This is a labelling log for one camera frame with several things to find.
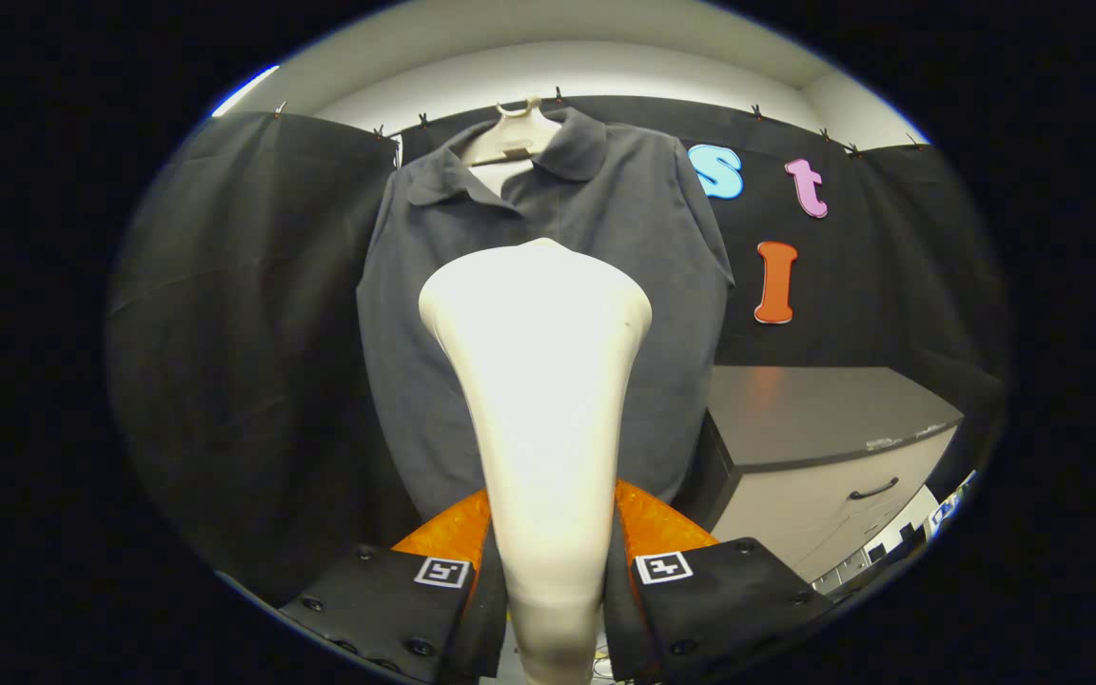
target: shirt collar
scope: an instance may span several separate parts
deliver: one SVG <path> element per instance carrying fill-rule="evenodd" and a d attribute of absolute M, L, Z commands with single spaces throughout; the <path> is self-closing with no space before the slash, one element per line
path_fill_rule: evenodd
<path fill-rule="evenodd" d="M 545 117 L 561 123 L 561 128 L 548 141 L 543 152 L 530 158 L 537 168 L 548 170 L 567 181 L 584 182 L 600 173 L 606 157 L 606 126 L 573 107 L 545 112 Z M 468 191 L 472 198 L 487 195 L 483 184 L 459 160 L 459 152 L 476 136 L 493 128 L 496 119 L 468 126 L 423 159 L 414 171 L 408 201 L 418 206 L 432 205 Z"/>

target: gray countertop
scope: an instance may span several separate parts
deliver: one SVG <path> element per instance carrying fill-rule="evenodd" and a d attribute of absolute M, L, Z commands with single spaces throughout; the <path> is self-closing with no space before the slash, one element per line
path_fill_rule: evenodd
<path fill-rule="evenodd" d="M 946 400 L 887 367 L 715 365 L 709 413 L 740 472 L 860 458 L 962 420 Z"/>

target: white padded object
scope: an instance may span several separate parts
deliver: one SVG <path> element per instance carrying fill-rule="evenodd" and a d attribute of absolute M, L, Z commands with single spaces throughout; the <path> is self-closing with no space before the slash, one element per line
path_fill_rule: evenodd
<path fill-rule="evenodd" d="M 591 682 L 649 298 L 613 265 L 538 239 L 444 265 L 419 307 L 471 413 L 527 682 Z"/>

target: white ceiling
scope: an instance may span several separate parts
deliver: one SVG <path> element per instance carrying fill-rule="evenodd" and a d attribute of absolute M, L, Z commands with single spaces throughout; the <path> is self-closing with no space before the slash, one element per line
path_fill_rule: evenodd
<path fill-rule="evenodd" d="M 413 0 L 279 61 L 238 109 L 315 114 L 423 65 L 493 47 L 606 39 L 687 53 L 801 90 L 835 69 L 740 14 L 696 0 Z"/>

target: cabinet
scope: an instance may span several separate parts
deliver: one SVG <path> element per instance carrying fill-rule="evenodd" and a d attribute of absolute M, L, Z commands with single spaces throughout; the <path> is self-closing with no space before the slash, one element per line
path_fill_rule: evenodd
<path fill-rule="evenodd" d="M 804 581 L 861 549 L 925 486 L 961 413 L 883 367 L 715 367 L 675 507 L 755 537 Z"/>

